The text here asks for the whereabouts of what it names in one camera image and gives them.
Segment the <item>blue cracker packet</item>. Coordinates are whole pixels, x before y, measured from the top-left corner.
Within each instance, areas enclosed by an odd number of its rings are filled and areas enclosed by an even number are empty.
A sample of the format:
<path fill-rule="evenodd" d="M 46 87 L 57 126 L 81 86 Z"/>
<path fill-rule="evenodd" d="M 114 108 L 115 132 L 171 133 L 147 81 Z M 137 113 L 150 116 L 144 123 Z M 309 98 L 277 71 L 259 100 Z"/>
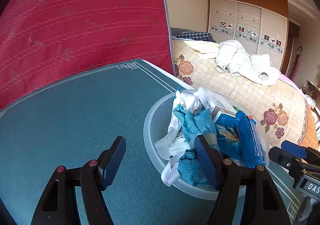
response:
<path fill-rule="evenodd" d="M 234 127 L 215 125 L 220 152 L 242 162 L 244 167 L 265 166 L 266 153 L 261 144 L 256 122 L 243 111 L 237 111 Z"/>

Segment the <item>white plastic bag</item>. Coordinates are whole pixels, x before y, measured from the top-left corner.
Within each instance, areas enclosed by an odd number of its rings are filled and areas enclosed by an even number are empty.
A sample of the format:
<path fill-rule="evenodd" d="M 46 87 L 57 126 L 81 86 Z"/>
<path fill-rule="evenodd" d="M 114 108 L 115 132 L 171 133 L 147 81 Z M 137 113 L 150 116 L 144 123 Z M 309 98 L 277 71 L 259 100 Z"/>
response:
<path fill-rule="evenodd" d="M 183 179 L 193 187 L 207 185 L 194 148 L 198 135 L 214 134 L 210 110 L 200 102 L 198 92 L 176 90 L 167 135 L 155 142 L 158 155 L 167 160 L 161 173 L 162 182 L 171 186 Z"/>

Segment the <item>blue cloth pouch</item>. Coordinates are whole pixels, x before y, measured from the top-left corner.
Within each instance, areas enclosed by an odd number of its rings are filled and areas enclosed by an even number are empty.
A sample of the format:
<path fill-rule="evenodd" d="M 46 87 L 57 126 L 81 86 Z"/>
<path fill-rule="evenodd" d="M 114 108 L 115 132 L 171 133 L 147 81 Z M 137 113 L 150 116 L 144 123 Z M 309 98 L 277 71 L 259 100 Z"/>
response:
<path fill-rule="evenodd" d="M 173 113 L 180 120 L 183 135 L 190 146 L 178 160 L 177 170 L 180 177 L 194 187 L 211 185 L 218 189 L 218 171 L 206 155 L 207 148 L 220 152 L 210 110 L 191 113 L 183 105 L 178 105 Z"/>

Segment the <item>white medicine box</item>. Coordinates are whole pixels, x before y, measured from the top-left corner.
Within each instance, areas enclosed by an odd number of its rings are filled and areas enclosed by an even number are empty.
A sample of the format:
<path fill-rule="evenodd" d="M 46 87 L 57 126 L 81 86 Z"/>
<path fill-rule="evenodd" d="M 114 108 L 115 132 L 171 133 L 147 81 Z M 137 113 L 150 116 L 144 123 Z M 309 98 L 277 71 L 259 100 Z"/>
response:
<path fill-rule="evenodd" d="M 227 118 L 235 118 L 236 110 L 221 95 L 213 92 L 205 92 L 199 96 L 202 104 L 210 110 L 214 122 L 224 121 Z"/>

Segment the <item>floral bed quilt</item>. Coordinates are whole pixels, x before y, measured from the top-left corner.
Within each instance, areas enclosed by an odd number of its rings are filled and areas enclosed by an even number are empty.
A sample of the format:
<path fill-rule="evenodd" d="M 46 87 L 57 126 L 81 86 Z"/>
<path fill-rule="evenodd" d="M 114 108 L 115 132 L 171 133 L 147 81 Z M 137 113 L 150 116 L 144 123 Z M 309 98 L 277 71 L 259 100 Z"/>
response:
<path fill-rule="evenodd" d="M 271 145 L 289 140 L 317 149 L 315 120 L 301 91 L 283 80 L 263 86 L 243 76 L 216 70 L 215 59 L 202 59 L 183 40 L 173 40 L 176 76 L 186 84 L 220 93 L 250 110 Z"/>

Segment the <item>clear plastic bowl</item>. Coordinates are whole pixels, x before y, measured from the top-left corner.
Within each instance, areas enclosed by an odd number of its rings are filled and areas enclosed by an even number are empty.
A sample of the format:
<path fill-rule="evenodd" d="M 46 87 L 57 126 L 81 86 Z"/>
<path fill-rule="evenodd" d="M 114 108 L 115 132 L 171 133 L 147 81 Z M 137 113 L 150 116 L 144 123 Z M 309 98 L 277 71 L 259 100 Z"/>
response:
<path fill-rule="evenodd" d="M 215 97 L 214 99 L 221 102 L 221 104 L 226 104 L 226 101 L 228 101 L 229 104 L 244 111 L 248 116 L 252 115 L 253 120 L 256 122 L 258 121 L 258 118 L 256 118 L 253 113 L 241 103 L 226 95 L 215 93 L 204 88 L 202 89 L 208 94 L 211 94 L 212 97 Z M 150 160 L 160 174 L 163 172 L 167 162 L 170 160 L 170 156 L 176 155 L 176 151 L 173 152 L 173 154 L 169 154 L 169 149 L 171 149 L 169 145 L 176 138 L 178 134 L 177 131 L 172 131 L 170 129 L 169 138 L 167 138 L 168 127 L 171 127 L 170 117 L 172 114 L 172 105 L 174 103 L 175 95 L 176 92 L 173 92 L 159 99 L 149 110 L 144 122 L 143 132 L 145 148 Z M 260 124 L 256 124 L 256 128 L 259 134 L 261 145 L 266 152 L 266 163 L 268 167 L 270 160 L 267 153 L 270 149 L 270 143 L 263 131 L 262 126 Z M 185 192 L 186 194 L 189 194 L 190 196 L 194 196 L 203 200 L 215 201 L 218 195 L 218 192 L 210 186 L 201 185 L 194 187 L 186 183 L 181 178 L 176 180 L 172 186 Z"/>

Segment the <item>white crumpled clothing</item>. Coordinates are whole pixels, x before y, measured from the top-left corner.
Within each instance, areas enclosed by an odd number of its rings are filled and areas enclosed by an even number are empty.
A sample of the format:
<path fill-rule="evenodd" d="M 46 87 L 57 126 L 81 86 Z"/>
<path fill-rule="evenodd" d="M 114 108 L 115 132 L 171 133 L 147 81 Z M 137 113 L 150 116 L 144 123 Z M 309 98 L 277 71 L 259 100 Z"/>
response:
<path fill-rule="evenodd" d="M 268 54 L 249 55 L 237 40 L 221 43 L 185 40 L 184 43 L 198 52 L 201 59 L 214 59 L 215 69 L 220 73 L 229 71 L 264 86 L 274 85 L 280 77 L 280 71 L 272 66 Z"/>

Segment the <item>plaid pillow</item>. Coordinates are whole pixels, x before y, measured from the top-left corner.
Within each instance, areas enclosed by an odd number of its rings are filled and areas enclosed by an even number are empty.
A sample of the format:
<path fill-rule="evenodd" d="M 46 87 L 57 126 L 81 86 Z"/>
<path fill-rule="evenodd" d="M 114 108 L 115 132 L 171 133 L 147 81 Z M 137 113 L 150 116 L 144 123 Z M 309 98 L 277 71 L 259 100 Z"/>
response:
<path fill-rule="evenodd" d="M 216 43 L 216 40 L 213 38 L 213 36 L 209 32 L 198 32 L 198 31 L 183 32 L 176 35 L 175 38 L 188 39 L 188 40 L 200 40 L 200 41 Z"/>

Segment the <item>white sliding wardrobe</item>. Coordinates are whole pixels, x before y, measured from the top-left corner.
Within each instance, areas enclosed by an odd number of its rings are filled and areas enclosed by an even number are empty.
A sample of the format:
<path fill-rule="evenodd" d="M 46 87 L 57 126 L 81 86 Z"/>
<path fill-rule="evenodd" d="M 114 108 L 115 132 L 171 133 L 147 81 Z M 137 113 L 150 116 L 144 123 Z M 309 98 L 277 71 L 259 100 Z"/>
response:
<path fill-rule="evenodd" d="M 280 69 L 287 44 L 287 0 L 208 0 L 207 30 L 217 42 L 239 41 L 250 55 L 268 54 Z"/>

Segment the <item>red upright mattress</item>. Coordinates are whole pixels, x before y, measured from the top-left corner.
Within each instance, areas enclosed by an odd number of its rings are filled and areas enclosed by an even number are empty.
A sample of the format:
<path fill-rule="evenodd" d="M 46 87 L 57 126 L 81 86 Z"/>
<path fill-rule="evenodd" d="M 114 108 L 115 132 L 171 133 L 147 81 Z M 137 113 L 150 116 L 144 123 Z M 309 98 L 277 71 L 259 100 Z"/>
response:
<path fill-rule="evenodd" d="M 1 108 L 86 70 L 143 59 L 173 73 L 165 0 L 10 0 Z"/>

